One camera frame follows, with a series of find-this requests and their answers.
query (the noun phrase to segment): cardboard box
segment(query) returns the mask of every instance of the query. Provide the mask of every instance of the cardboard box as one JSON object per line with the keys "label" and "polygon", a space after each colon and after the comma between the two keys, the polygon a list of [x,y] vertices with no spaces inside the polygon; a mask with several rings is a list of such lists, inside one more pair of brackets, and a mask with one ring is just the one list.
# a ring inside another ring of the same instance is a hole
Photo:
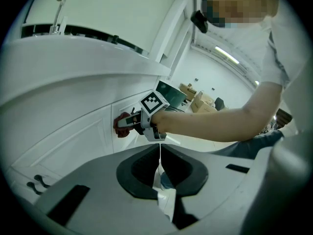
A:
{"label": "cardboard box", "polygon": [[187,97],[186,97],[187,100],[192,101],[192,99],[195,97],[197,91],[191,87],[191,84],[189,84],[189,85],[190,86],[187,86],[185,84],[180,84],[179,89],[181,92],[183,92],[187,95]]}
{"label": "cardboard box", "polygon": [[206,95],[201,91],[191,103],[191,109],[194,113],[215,112],[217,110],[210,105],[213,103],[214,100],[209,95]]}

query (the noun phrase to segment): white cabinet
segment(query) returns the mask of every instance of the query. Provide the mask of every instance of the white cabinet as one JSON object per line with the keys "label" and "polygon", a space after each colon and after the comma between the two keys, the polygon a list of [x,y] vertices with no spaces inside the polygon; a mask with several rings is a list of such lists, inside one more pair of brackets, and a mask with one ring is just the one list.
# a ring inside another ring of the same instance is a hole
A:
{"label": "white cabinet", "polygon": [[87,161],[113,153],[111,129],[108,105],[55,131],[12,164],[7,173],[12,190],[17,194],[25,192],[22,197],[27,198],[29,181],[35,183],[37,190],[45,190],[34,180],[35,175],[52,185]]}
{"label": "white cabinet", "polygon": [[[139,105],[139,100],[141,100],[145,95],[151,91],[146,91],[139,93],[134,96],[130,96],[118,102],[112,104],[112,126],[114,119],[121,115],[123,112],[130,113],[132,112],[133,107],[135,108],[134,112],[141,109]],[[129,135],[126,138],[118,138],[114,130],[112,130],[112,142],[114,153],[125,150],[129,144],[136,138],[137,131],[130,131]]]}

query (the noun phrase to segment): white shirt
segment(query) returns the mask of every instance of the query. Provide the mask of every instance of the white shirt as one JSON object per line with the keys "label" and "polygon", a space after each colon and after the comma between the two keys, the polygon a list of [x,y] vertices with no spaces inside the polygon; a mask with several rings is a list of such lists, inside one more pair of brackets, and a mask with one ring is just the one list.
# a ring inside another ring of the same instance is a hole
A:
{"label": "white shirt", "polygon": [[[311,55],[312,44],[305,28],[288,2],[279,0],[277,14],[271,19],[261,82],[273,82],[285,89],[301,72]],[[296,134],[294,121],[280,131],[285,137]]]}

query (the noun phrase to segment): person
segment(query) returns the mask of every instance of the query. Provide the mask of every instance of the person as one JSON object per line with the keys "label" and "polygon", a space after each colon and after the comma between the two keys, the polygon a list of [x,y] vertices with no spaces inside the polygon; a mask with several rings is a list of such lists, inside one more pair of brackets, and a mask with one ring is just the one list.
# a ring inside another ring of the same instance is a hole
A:
{"label": "person", "polygon": [[[310,38],[285,0],[204,0],[202,4],[202,12],[205,11],[203,14],[210,23],[208,27],[246,26],[270,17],[271,32],[262,63],[261,82],[242,108],[200,114],[159,111],[152,116],[152,123],[160,133],[219,142],[251,142],[277,112],[283,90],[309,61],[312,55]],[[245,127],[238,128],[243,122]],[[287,136],[297,131],[294,122],[291,126],[293,130],[289,127]],[[258,142],[254,150],[272,146],[284,136],[282,131],[270,135],[268,140],[267,137],[263,139],[262,145]]]}

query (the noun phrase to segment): fluorescent light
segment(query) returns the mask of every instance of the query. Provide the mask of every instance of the fluorescent light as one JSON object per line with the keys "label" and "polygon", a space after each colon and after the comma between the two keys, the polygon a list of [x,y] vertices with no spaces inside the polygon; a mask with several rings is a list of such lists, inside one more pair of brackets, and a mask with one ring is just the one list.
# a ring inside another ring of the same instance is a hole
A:
{"label": "fluorescent light", "polygon": [[220,47],[215,47],[216,50],[218,50],[219,52],[223,53],[226,57],[230,58],[233,62],[235,62],[236,64],[239,64],[239,61],[234,58],[233,56],[229,55],[225,50],[222,50]]}

